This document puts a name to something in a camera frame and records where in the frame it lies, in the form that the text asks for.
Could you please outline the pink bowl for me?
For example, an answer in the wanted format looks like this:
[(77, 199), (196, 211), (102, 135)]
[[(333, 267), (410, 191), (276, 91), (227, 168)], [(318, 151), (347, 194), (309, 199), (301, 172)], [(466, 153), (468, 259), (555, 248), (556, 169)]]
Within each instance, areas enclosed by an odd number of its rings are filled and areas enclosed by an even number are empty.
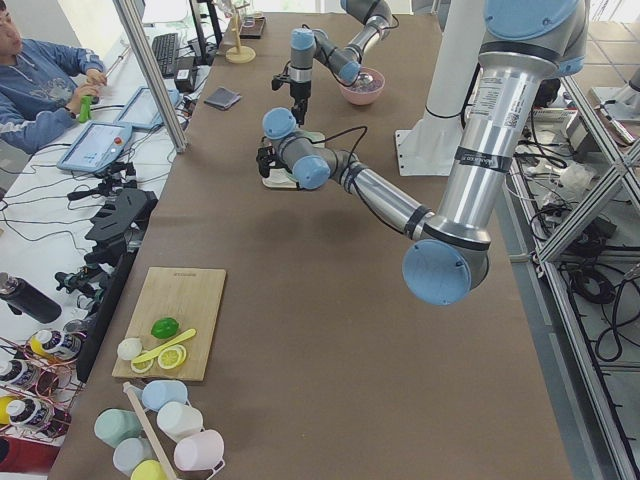
[(338, 85), (344, 99), (352, 105), (372, 104), (385, 87), (385, 77), (375, 69), (362, 67), (356, 82), (351, 86)]

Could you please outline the cream rectangular tray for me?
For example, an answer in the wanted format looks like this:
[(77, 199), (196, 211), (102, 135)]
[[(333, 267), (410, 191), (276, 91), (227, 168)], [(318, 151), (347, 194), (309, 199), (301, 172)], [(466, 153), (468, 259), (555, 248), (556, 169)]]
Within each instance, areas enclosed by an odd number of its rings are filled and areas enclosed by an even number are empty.
[[(312, 141), (318, 141), (320, 147), (324, 146), (325, 135), (320, 132), (306, 132), (304, 136)], [(299, 190), (295, 179), (285, 169), (271, 169), (267, 178), (261, 179), (263, 185), (276, 190)]]

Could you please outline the wooden stand with base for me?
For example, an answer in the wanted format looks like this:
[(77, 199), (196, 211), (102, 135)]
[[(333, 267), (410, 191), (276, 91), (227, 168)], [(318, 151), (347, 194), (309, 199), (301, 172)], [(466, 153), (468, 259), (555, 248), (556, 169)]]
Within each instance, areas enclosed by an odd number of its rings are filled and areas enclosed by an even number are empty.
[(216, 7), (228, 20), (226, 31), (218, 45), (217, 55), (233, 64), (244, 64), (252, 61), (256, 53), (249, 46), (243, 45), (240, 37), (241, 24), (248, 10), (253, 7), (251, 1), (222, 0), (215, 1)]

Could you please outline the grey folded cloth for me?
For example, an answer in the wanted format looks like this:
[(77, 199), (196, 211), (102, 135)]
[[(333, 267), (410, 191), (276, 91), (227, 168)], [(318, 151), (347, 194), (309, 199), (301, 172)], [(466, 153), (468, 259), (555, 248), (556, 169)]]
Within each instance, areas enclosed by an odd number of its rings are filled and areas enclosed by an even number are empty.
[(218, 110), (226, 111), (241, 99), (242, 95), (240, 93), (227, 89), (226, 87), (218, 87), (205, 98), (204, 103)]

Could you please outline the dark wooden tray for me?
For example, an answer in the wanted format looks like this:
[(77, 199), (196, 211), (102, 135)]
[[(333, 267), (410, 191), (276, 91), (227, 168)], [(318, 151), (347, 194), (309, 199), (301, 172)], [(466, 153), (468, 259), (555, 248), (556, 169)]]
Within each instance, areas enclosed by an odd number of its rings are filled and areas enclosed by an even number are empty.
[(241, 39), (260, 39), (263, 35), (266, 18), (264, 16), (246, 16), (240, 24)]

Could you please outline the black power adapter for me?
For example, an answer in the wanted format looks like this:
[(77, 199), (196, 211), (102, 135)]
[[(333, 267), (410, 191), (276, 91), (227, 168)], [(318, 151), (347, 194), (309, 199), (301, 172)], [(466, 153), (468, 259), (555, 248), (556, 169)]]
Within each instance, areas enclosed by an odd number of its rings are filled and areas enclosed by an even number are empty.
[(178, 58), (175, 63), (174, 84), (181, 93), (192, 93), (196, 86), (197, 61), (194, 56)]

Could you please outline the black keyboard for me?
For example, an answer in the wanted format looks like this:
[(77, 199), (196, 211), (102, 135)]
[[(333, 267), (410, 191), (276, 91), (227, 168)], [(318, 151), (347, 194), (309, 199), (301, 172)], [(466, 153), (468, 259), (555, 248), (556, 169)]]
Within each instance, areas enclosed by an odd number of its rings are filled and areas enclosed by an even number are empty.
[(175, 73), (178, 58), (178, 34), (166, 33), (155, 36), (151, 48), (162, 77), (171, 78)]

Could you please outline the teach pendant tablet far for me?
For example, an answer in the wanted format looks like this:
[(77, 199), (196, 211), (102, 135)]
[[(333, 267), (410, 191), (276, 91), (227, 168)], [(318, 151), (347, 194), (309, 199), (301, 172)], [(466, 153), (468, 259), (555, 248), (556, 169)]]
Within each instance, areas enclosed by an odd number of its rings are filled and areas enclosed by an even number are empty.
[(129, 125), (134, 130), (151, 131), (163, 124), (163, 118), (151, 90), (148, 87), (139, 87), (114, 122)]

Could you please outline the teach pendant tablet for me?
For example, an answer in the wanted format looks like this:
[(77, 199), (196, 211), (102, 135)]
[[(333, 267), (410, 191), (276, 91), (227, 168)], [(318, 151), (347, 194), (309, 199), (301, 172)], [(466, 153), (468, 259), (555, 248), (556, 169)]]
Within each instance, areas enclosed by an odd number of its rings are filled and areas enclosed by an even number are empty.
[(129, 125), (134, 130), (151, 131), (163, 124), (163, 118), (151, 90), (148, 87), (139, 87), (114, 122)]
[(133, 133), (130, 124), (89, 121), (57, 162), (62, 171), (97, 173), (117, 160)]

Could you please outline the black gripper holder rack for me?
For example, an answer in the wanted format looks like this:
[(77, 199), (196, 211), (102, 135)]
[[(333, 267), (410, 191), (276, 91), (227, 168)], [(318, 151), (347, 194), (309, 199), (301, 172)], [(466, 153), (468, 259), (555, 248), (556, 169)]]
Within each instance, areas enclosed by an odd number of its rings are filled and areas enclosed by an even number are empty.
[(112, 184), (112, 174), (120, 171), (126, 172), (122, 188), (107, 197), (90, 219), (92, 227), (85, 238), (94, 246), (84, 256), (85, 265), (76, 273), (55, 274), (59, 290), (78, 291), (90, 301), (89, 315), (80, 328), (84, 342), (76, 360), (77, 378), (83, 383), (89, 379), (151, 213), (158, 203), (154, 192), (137, 187), (134, 166), (122, 162), (103, 171), (104, 181), (95, 191), (104, 193)]

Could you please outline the teach pendant tablet near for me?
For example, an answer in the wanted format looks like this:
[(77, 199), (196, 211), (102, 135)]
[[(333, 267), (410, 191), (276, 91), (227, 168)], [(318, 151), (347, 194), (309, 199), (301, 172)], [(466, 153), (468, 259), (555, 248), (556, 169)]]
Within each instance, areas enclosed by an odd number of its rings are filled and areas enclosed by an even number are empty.
[(97, 173), (117, 160), (133, 133), (130, 124), (89, 121), (57, 162), (62, 171)]

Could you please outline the person in blue hoodie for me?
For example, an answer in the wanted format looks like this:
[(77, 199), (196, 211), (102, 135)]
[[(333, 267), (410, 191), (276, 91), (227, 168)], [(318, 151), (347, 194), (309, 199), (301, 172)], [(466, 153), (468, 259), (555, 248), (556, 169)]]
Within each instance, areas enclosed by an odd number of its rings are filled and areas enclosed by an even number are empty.
[(1, 4), (1, 140), (27, 154), (77, 124), (82, 99), (107, 84), (90, 49), (24, 39)]

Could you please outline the green lime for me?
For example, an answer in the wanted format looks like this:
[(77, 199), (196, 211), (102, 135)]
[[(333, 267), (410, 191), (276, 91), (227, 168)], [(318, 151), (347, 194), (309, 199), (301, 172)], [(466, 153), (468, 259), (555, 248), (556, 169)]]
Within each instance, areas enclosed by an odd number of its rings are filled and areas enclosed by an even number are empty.
[(169, 339), (179, 331), (179, 322), (172, 317), (163, 317), (156, 320), (151, 327), (151, 335), (156, 339)]

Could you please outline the lemon slice right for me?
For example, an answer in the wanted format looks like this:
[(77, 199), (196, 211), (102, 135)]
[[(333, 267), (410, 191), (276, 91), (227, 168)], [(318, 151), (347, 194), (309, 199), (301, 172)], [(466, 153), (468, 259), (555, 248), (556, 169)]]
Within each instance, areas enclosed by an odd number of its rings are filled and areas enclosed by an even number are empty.
[(187, 350), (182, 344), (176, 344), (163, 349), (157, 363), (162, 370), (173, 370), (181, 366), (187, 358)]

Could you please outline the lemon slice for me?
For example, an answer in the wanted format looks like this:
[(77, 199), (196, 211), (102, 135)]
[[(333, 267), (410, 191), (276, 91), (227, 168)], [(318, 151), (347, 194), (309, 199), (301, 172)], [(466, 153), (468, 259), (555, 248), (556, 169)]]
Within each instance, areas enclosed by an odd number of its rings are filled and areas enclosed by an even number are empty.
[(148, 372), (153, 367), (153, 364), (154, 364), (153, 358), (145, 361), (138, 361), (138, 362), (131, 360), (130, 368), (136, 374), (143, 374)]
[(173, 370), (181, 366), (187, 358), (187, 350), (182, 344), (176, 344), (163, 349), (157, 363), (162, 370)]

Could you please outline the yellow plastic knife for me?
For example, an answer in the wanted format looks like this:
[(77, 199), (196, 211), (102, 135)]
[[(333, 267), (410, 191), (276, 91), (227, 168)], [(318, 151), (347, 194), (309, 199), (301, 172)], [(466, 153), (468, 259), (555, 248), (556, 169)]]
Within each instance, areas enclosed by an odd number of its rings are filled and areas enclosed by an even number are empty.
[(131, 360), (132, 363), (142, 363), (142, 362), (146, 362), (152, 359), (155, 359), (156, 357), (158, 357), (161, 352), (171, 346), (174, 346), (176, 344), (180, 344), (183, 341), (189, 340), (190, 338), (194, 337), (197, 334), (197, 330), (195, 328), (190, 328), (186, 331), (184, 331), (183, 333), (177, 335), (176, 337), (174, 337), (173, 339), (159, 345), (158, 347), (147, 351), (146, 353), (140, 354), (137, 357), (135, 357), (134, 359)]

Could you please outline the white lemon end piece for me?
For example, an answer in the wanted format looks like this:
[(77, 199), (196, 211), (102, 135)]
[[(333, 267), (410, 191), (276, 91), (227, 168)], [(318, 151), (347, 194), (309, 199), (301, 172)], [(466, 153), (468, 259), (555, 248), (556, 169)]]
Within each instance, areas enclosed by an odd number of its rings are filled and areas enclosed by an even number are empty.
[(117, 346), (117, 356), (120, 360), (131, 361), (142, 352), (143, 345), (138, 337), (123, 339)]

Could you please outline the lemon slice left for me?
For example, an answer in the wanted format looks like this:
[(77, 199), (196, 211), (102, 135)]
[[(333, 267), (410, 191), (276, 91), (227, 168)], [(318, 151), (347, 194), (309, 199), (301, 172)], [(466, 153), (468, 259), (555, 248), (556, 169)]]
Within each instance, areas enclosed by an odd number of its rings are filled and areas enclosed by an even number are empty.
[(143, 374), (148, 372), (153, 367), (153, 364), (154, 364), (153, 358), (145, 361), (138, 361), (138, 362), (131, 360), (130, 368), (136, 374)]

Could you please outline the light blue cup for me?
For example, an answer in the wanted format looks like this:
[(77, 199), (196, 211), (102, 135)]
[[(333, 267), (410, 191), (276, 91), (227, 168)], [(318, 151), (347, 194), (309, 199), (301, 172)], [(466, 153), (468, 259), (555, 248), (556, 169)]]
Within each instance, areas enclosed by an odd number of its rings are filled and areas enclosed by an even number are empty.
[(169, 402), (186, 404), (187, 386), (180, 380), (153, 380), (142, 391), (142, 404), (146, 409), (159, 411)]

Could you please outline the black water bottle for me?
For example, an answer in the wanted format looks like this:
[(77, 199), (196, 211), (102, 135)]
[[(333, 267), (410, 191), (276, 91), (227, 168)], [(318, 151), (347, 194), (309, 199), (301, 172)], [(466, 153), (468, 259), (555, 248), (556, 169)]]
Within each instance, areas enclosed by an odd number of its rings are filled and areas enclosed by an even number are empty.
[(43, 324), (55, 321), (62, 313), (57, 302), (23, 278), (6, 272), (1, 273), (1, 299), (15, 315), (26, 314)]

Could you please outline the white cup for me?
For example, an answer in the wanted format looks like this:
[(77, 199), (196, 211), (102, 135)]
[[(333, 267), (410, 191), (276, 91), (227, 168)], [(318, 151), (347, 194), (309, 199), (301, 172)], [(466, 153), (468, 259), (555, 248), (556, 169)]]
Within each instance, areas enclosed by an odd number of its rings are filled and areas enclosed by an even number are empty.
[(203, 416), (198, 409), (177, 401), (162, 406), (157, 412), (156, 422), (160, 430), (174, 442), (200, 432), (204, 426)]

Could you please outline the yellow bottle upper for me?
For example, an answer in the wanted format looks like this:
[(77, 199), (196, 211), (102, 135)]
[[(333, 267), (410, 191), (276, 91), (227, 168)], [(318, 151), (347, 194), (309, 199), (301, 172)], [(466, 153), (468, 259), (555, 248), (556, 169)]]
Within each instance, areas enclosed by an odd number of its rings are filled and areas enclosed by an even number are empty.
[(32, 339), (40, 344), (45, 353), (61, 361), (75, 359), (82, 348), (80, 337), (59, 330), (39, 330), (32, 336)]

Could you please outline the yellow bottle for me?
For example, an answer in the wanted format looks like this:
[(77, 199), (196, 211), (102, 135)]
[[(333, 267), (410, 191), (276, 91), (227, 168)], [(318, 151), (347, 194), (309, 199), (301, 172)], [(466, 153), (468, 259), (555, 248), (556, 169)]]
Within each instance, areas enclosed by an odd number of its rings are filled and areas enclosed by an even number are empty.
[(11, 400), (5, 411), (12, 426), (35, 431), (42, 430), (54, 415), (51, 404), (34, 398)]
[(80, 337), (59, 330), (39, 330), (32, 336), (32, 339), (40, 344), (45, 353), (61, 361), (75, 359), (82, 348)]

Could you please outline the pink cup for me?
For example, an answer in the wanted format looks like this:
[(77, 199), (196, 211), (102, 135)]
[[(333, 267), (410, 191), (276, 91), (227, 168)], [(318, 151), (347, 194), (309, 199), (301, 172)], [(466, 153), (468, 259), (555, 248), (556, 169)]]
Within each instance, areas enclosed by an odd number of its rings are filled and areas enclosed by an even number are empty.
[(219, 471), (225, 466), (224, 440), (216, 430), (204, 430), (180, 440), (174, 449), (174, 463), (179, 470)]

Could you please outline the mint green cup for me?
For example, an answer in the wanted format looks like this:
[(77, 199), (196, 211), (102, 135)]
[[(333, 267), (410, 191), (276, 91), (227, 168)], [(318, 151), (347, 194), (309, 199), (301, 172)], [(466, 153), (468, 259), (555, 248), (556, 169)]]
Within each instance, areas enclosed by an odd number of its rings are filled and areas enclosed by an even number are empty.
[(94, 423), (96, 437), (112, 448), (126, 439), (139, 437), (141, 432), (141, 423), (136, 413), (130, 410), (104, 410)]

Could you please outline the bottle middle dark label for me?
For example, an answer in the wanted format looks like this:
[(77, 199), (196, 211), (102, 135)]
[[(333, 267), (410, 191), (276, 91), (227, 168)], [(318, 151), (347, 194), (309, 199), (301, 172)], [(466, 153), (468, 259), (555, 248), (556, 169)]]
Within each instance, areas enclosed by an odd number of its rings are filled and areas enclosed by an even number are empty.
[(28, 390), (37, 384), (40, 368), (26, 360), (1, 361), (1, 381)]

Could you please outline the pale blue cup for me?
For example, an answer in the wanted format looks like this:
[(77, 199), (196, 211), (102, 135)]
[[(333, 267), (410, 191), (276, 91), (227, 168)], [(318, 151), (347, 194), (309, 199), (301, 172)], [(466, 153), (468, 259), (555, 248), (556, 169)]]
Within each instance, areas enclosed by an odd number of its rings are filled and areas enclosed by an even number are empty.
[(114, 467), (127, 478), (146, 460), (155, 460), (151, 444), (146, 438), (128, 438), (120, 442), (112, 456)]

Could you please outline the yellow cup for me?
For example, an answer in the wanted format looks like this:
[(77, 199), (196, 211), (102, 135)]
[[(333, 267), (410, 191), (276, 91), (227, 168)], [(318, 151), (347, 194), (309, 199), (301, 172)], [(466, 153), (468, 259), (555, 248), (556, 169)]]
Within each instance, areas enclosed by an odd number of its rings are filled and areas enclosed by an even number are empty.
[(131, 473), (131, 480), (167, 480), (161, 464), (157, 460), (144, 460)]

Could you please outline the yellow bottle lower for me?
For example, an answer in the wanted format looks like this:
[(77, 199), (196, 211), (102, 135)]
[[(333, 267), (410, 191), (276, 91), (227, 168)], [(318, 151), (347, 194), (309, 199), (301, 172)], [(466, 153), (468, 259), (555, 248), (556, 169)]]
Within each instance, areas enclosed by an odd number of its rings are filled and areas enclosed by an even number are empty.
[(54, 415), (51, 404), (34, 398), (11, 400), (5, 411), (12, 426), (35, 431), (42, 430)]

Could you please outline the aluminium frame post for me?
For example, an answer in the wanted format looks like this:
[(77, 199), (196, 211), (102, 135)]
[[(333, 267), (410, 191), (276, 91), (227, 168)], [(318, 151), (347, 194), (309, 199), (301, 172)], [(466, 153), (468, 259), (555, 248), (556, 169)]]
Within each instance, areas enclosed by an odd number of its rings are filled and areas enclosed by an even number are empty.
[(113, 4), (173, 146), (176, 152), (181, 154), (187, 147), (186, 136), (170, 101), (134, 2), (132, 0), (113, 0)]

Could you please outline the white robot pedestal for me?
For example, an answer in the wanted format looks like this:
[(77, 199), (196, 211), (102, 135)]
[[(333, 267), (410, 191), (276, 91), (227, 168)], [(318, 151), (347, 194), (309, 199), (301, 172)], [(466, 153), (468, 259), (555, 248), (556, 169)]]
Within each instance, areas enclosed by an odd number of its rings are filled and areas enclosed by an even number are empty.
[(396, 132), (402, 176), (447, 176), (460, 144), (467, 93), (486, 28), (483, 1), (452, 1), (425, 102), (423, 117)]

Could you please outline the green handled tool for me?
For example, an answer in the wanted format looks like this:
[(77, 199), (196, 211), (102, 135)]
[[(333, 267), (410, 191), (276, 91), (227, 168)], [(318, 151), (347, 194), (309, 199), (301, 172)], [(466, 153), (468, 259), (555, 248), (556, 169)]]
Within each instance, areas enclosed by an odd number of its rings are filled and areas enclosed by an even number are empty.
[(85, 123), (91, 119), (93, 100), (94, 97), (90, 95), (85, 95), (81, 98), (80, 111), (77, 114), (77, 121), (79, 123)]

